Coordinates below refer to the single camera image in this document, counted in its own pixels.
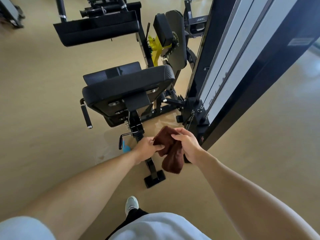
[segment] beige floor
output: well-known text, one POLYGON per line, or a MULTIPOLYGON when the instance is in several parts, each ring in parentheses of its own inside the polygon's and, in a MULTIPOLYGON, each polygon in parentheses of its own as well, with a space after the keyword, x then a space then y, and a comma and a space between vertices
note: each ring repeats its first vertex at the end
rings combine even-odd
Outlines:
MULTIPOLYGON (((139 61, 133 35, 111 42, 65 48, 53 23, 54 0, 12 0, 26 14, 25 28, 0 27, 0 218, 40 193, 96 163, 119 154, 124 126, 110 129, 89 111, 87 130, 80 110, 84 74, 139 61)), ((139 0, 143 27, 154 15, 183 11, 183 0, 139 0)), ((79 19, 86 0, 65 0, 68 18, 79 19)), ((204 15, 210 0, 196 0, 204 15)), ((200 39, 190 41, 197 52, 200 39)), ((191 69, 180 74, 176 90, 184 95, 191 69)), ((298 212, 320 232, 320 58, 306 52, 209 150, 230 168, 254 181, 298 212)), ((177 126, 176 113, 144 124, 153 136, 163 125, 177 126)), ((161 158, 154 157, 160 168, 161 158)), ((239 239, 200 171, 186 164, 180 175, 146 189, 146 165, 134 167, 82 236, 104 239, 124 218, 124 203, 135 195, 148 212, 173 212, 212 239, 239 239)))

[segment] brown cloth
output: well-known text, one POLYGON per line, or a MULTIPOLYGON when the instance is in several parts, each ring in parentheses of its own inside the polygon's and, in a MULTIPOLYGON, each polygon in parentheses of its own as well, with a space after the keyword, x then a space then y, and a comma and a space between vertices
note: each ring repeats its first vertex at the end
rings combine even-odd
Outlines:
POLYGON ((162 168, 167 172, 179 174, 184 164, 182 145, 181 141, 173 139, 171 134, 179 133, 166 125, 154 137, 153 144, 165 145, 165 148, 158 151, 160 157, 167 155, 162 161, 162 168))

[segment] black pants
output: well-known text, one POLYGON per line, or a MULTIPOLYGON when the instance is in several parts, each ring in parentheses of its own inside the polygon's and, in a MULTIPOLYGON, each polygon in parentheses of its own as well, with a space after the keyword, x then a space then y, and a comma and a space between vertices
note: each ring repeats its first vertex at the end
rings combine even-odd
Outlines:
POLYGON ((118 226, 107 238, 106 240, 108 240, 112 234, 114 234, 117 230, 119 230, 120 228, 123 228, 124 226, 128 225, 130 222, 133 222, 134 220, 137 220, 138 218, 147 215, 149 213, 139 209, 132 209, 129 211, 127 218, 125 219, 124 222, 122 222, 120 224, 120 226, 118 226))

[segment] person's left hand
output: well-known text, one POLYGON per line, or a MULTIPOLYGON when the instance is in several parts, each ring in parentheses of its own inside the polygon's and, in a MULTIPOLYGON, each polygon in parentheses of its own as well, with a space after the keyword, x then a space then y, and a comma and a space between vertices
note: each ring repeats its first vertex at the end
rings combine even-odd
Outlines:
POLYGON ((144 160, 152 157, 156 151, 160 151, 164 145, 153 145, 154 137, 143 137, 141 141, 132 150, 135 155, 136 164, 141 163, 144 160))

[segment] white sneaker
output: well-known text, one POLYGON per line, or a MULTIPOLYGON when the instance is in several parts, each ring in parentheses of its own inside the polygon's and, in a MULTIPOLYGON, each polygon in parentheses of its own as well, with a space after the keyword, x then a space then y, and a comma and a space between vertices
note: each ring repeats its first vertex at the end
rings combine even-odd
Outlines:
POLYGON ((139 203, 136 197, 130 196, 127 199, 127 202, 125 204, 125 214, 128 216, 129 211, 132 209, 139 209, 139 203))

